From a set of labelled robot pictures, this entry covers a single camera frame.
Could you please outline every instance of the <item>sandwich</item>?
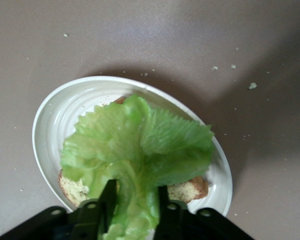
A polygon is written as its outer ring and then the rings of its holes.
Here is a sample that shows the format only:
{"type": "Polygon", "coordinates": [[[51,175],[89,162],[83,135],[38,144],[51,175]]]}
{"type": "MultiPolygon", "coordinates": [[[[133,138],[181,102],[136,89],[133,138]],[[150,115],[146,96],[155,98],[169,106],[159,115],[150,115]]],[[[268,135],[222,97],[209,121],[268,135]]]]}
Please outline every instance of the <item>sandwich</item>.
{"type": "Polygon", "coordinates": [[[58,183],[78,206],[118,182],[116,211],[104,240],[144,239],[159,222],[158,187],[189,203],[208,194],[202,178],[215,150],[210,126],[150,106],[133,94],[79,116],[61,150],[58,183]]]}

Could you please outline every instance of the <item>gripper screw hole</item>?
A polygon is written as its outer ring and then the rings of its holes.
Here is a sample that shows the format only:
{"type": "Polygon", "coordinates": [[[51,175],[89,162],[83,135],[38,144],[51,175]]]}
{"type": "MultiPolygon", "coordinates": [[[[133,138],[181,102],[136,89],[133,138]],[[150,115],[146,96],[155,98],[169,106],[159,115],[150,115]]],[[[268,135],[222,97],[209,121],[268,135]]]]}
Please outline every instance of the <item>gripper screw hole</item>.
{"type": "Polygon", "coordinates": [[[87,206],[87,208],[88,208],[88,209],[94,209],[96,206],[97,206],[97,204],[95,204],[95,203],[90,203],[90,204],[87,206]]]}
{"type": "Polygon", "coordinates": [[[177,209],[177,205],[175,205],[174,203],[169,203],[166,207],[170,210],[176,210],[177,209]]]}
{"type": "Polygon", "coordinates": [[[204,216],[204,217],[210,217],[211,216],[211,212],[206,210],[206,209],[203,209],[200,211],[200,215],[201,216],[204,216]]]}
{"type": "Polygon", "coordinates": [[[61,213],[61,210],[60,209],[55,209],[53,210],[52,212],[50,212],[51,215],[58,215],[61,213]]]}

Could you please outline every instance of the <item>bread crumb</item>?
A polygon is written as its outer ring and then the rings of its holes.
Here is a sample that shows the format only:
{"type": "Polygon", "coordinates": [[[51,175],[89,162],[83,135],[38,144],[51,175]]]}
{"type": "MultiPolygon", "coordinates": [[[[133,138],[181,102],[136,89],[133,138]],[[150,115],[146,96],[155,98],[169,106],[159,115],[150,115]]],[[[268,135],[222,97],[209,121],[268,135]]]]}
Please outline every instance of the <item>bread crumb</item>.
{"type": "Polygon", "coordinates": [[[248,87],[249,90],[255,89],[257,87],[257,84],[255,82],[250,83],[250,86],[248,87]]]}

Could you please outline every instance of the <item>bread slice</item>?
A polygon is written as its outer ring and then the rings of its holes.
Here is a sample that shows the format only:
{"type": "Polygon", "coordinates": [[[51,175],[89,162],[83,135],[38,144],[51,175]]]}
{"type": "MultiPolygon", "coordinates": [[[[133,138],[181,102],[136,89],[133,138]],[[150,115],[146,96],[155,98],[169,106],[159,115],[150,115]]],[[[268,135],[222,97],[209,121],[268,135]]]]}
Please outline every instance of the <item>bread slice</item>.
{"type": "MultiPolygon", "coordinates": [[[[120,97],[114,102],[122,104],[125,101],[124,97],[120,97]]],[[[62,174],[62,169],[58,174],[58,184],[63,195],[76,207],[84,200],[89,199],[89,188],[84,186],[82,180],[72,181],[62,174]]],[[[197,176],[187,182],[169,185],[168,196],[170,200],[179,200],[189,203],[191,200],[201,199],[207,196],[209,184],[201,176],[197,176]]]]}
{"type": "Polygon", "coordinates": [[[208,195],[209,184],[201,176],[168,186],[168,195],[170,200],[179,200],[188,204],[192,200],[202,199],[208,195]]]}

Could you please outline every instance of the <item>lettuce leaf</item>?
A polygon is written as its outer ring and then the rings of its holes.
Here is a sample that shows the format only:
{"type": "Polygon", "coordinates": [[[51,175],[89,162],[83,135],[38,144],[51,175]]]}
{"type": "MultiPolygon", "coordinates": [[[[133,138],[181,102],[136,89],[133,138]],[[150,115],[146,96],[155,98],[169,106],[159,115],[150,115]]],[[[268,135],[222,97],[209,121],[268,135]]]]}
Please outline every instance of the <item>lettuce leaf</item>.
{"type": "Polygon", "coordinates": [[[96,106],[74,127],[63,143],[62,174],[82,179],[89,198],[98,198],[108,180],[119,182],[105,240],[144,239],[159,222],[157,187],[203,175],[214,151],[210,126],[151,107],[136,94],[96,106]]]}

